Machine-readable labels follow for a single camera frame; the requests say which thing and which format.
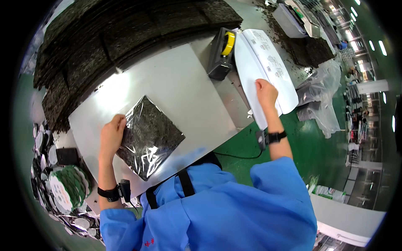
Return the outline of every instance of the pillar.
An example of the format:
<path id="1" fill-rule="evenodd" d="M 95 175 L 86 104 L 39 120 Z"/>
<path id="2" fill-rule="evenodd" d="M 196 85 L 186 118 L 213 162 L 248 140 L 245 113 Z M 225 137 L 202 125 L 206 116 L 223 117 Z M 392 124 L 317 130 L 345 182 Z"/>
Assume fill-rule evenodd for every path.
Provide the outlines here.
<path id="1" fill-rule="evenodd" d="M 358 164 L 352 164 L 352 167 L 359 167 L 371 170 L 382 170 L 382 162 L 359 161 Z"/>
<path id="2" fill-rule="evenodd" d="M 373 92 L 386 92 L 388 91 L 388 81 L 385 79 L 368 81 L 361 84 L 357 84 L 359 94 L 369 94 Z"/>

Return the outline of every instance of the seaweed sheet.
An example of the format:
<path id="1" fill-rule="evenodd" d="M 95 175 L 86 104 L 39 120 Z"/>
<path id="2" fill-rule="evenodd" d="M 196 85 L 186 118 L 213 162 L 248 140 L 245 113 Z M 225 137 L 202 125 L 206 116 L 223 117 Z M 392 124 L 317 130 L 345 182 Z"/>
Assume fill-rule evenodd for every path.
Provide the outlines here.
<path id="1" fill-rule="evenodd" d="M 147 96 L 128 111 L 126 119 L 117 155 L 147 181 L 185 136 Z"/>

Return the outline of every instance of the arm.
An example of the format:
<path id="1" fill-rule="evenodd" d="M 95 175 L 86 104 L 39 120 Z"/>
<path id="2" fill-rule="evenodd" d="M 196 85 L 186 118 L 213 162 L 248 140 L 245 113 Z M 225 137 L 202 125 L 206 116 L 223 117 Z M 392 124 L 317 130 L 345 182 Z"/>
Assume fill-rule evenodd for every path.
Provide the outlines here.
<path id="1" fill-rule="evenodd" d="M 126 122 L 124 115 L 117 114 L 111 122 L 107 123 L 102 128 L 100 133 L 98 187 L 102 190 L 111 190 L 117 185 L 112 161 L 113 156 L 121 144 Z M 99 206 L 100 210 L 123 208 L 121 200 L 108 202 L 107 199 L 102 196 L 99 196 Z"/>
<path id="2" fill-rule="evenodd" d="M 284 131 L 281 120 L 278 117 L 278 111 L 275 108 L 275 101 L 278 97 L 278 91 L 268 81 L 257 79 L 255 81 L 258 100 L 263 108 L 265 118 L 268 124 L 268 133 L 281 133 Z M 292 150 L 289 141 L 286 138 L 281 139 L 279 143 L 268 145 L 271 160 L 281 157 L 293 159 Z"/>

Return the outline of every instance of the stack of seaweed sheets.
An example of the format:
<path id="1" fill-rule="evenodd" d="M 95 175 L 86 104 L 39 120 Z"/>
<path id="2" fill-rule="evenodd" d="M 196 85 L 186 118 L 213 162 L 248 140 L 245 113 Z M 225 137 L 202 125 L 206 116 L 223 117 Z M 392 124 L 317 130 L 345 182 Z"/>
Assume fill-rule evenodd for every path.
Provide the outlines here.
<path id="1" fill-rule="evenodd" d="M 50 130 L 67 131 L 68 116 L 94 83 L 141 52 L 241 22 L 223 0 L 74 2 L 49 25 L 38 52 L 34 87 L 47 89 Z"/>

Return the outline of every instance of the green label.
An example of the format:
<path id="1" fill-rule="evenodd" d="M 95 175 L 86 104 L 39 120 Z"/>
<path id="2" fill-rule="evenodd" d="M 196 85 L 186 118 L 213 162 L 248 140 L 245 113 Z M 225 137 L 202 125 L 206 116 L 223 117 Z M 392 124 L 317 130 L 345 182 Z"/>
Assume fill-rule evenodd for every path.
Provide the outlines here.
<path id="1" fill-rule="evenodd" d="M 331 196 L 328 196 L 328 195 L 325 195 L 325 194 L 319 194 L 318 196 L 321 196 L 321 197 L 324 197 L 324 198 L 332 200 Z"/>
<path id="2" fill-rule="evenodd" d="M 304 17 L 304 15 L 300 12 L 300 10 L 299 10 L 297 7 L 293 7 L 293 9 L 295 10 L 295 12 L 297 13 L 297 15 L 298 15 L 300 18 L 303 18 L 303 17 Z"/>

